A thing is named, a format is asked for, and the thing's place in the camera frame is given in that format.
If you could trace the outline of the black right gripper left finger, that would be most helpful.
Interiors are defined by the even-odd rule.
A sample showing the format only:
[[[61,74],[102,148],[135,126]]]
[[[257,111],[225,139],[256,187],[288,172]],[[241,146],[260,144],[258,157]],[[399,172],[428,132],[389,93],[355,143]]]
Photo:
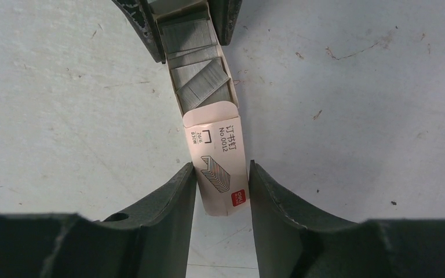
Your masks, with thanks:
[[[192,163],[102,221],[0,214],[0,277],[185,277],[196,195]]]

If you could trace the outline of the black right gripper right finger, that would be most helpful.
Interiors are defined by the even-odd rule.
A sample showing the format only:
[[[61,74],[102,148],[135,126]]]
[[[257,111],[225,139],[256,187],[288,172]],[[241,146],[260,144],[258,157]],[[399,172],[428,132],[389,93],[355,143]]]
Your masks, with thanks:
[[[445,277],[445,219],[334,216],[249,171],[251,217],[261,277]]]

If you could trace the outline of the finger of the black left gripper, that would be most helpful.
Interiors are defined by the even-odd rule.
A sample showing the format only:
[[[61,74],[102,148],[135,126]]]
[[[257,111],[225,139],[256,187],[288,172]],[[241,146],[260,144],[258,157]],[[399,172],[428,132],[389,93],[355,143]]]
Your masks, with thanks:
[[[112,0],[127,18],[156,63],[166,63],[158,25],[147,0]]]
[[[222,46],[231,43],[242,0],[208,0],[211,19]]]

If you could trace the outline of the white staple tray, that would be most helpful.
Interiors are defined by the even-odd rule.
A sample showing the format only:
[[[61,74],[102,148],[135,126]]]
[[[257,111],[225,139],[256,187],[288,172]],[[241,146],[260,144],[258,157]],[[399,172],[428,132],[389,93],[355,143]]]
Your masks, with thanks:
[[[210,1],[149,1],[182,114],[219,101],[238,104]]]

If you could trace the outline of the small white staple box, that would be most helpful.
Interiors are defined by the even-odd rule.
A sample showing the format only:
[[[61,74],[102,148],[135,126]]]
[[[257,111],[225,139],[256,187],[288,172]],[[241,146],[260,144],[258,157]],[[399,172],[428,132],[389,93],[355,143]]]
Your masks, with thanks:
[[[219,101],[183,116],[185,136],[206,214],[229,216],[250,203],[241,118]]]

